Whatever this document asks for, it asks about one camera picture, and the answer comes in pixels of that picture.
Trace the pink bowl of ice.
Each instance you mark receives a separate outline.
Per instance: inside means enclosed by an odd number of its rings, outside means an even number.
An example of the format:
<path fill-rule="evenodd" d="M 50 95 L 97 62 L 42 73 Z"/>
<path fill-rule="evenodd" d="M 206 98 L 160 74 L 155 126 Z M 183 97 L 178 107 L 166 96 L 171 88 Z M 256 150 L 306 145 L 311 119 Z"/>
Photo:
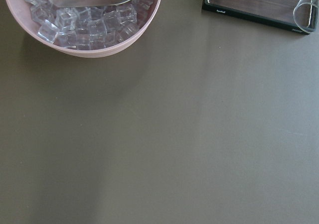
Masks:
<path fill-rule="evenodd" d="M 12 14 L 16 22 L 19 24 L 19 26 L 28 34 L 28 37 L 33 37 L 33 39 L 37 40 L 39 43 L 42 43 L 46 47 L 50 47 L 52 49 L 55 49 L 57 51 L 60 51 L 68 55 L 83 57 L 83 58 L 101 58 L 101 57 L 111 56 L 131 46 L 147 30 L 148 26 L 150 25 L 153 18 L 155 17 L 161 2 L 161 0 L 154 0 L 154 3 L 151 5 L 149 9 L 148 20 L 146 21 L 144 26 L 142 26 L 135 35 L 128 38 L 127 40 L 115 46 L 111 46 L 104 49 L 72 50 L 72 49 L 63 48 L 55 44 L 49 43 L 41 39 L 37 35 L 37 30 L 39 26 L 31 19 L 31 15 L 29 12 L 29 5 L 24 0 L 5 0 L 5 1 L 10 13 Z"/>

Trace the clear drinking glass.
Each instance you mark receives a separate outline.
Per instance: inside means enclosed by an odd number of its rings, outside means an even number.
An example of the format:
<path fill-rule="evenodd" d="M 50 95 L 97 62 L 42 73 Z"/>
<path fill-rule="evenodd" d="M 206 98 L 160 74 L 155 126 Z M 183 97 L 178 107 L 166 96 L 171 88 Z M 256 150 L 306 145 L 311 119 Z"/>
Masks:
<path fill-rule="evenodd" d="M 293 11 L 296 25 L 305 33 L 319 31 L 319 0 L 299 0 Z"/>

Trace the clear ice cube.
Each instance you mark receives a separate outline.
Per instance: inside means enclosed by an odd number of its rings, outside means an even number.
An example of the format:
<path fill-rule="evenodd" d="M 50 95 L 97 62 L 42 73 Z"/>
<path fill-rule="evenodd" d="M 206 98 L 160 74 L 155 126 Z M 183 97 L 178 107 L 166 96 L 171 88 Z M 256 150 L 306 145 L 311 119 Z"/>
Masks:
<path fill-rule="evenodd" d="M 137 22 L 137 12 L 132 4 L 123 4 L 116 7 L 121 26 Z"/>
<path fill-rule="evenodd" d="M 54 23 L 46 19 L 40 26 L 37 36 L 53 44 L 57 39 L 59 32 L 60 29 Z"/>
<path fill-rule="evenodd" d="M 87 28 L 90 36 L 90 42 L 105 41 L 107 28 L 103 19 L 88 21 Z"/>

